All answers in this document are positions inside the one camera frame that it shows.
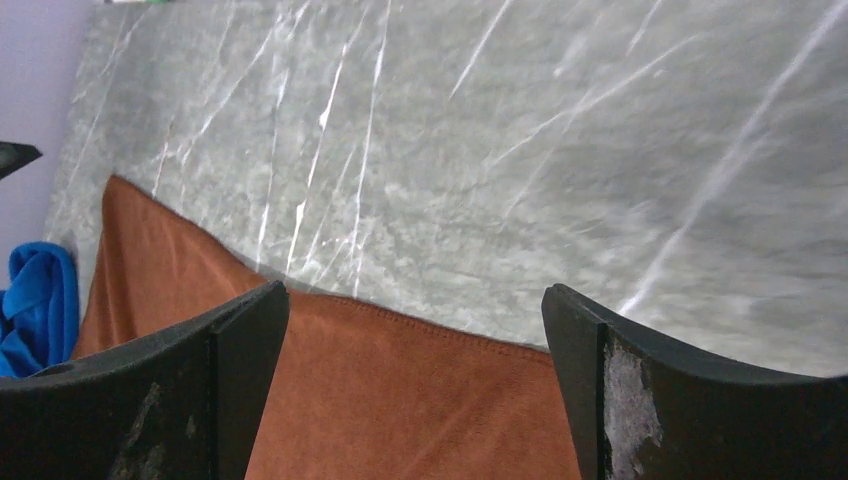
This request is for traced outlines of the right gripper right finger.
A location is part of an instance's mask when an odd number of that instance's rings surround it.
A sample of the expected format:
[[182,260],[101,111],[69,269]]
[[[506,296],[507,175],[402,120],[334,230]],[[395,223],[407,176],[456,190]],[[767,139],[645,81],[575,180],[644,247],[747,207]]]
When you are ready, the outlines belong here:
[[714,354],[562,284],[543,323],[585,479],[843,479],[847,379]]

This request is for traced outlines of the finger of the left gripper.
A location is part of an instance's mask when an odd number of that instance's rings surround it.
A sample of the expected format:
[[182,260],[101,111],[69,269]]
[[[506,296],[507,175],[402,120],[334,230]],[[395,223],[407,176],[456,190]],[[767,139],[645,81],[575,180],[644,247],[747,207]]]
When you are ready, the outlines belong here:
[[42,156],[43,153],[34,145],[2,141],[0,179],[3,180]]

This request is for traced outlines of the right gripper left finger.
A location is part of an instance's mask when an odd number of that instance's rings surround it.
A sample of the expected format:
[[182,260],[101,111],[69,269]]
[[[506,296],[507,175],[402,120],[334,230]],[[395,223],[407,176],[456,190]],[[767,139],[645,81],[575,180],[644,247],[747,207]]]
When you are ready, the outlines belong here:
[[1,382],[5,479],[242,479],[289,319],[279,281]]

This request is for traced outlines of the blue towel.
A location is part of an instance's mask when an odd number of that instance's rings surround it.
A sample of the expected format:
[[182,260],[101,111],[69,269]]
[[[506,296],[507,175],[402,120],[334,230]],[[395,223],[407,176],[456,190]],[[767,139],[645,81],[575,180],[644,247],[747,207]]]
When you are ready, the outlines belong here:
[[8,273],[1,292],[1,375],[26,378],[72,356],[80,325],[77,270],[63,247],[29,242],[12,250]]

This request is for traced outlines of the brown towel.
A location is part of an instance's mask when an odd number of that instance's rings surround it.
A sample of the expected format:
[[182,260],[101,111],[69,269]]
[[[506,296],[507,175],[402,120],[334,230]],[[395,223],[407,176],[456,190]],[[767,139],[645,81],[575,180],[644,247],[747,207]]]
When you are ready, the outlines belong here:
[[[82,358],[263,283],[214,237],[110,178]],[[251,479],[576,479],[549,354],[294,287]]]

